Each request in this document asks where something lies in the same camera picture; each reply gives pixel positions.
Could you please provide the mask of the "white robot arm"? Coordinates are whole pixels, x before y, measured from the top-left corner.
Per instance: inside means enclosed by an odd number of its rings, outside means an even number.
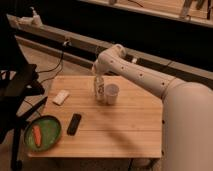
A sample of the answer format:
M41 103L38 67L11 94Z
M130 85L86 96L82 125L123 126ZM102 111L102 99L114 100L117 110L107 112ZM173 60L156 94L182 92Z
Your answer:
M121 44L115 44L98 55L92 70L97 75L108 72L118 74L160 99L169 90L184 83L177 77L127 62L125 56L125 48Z

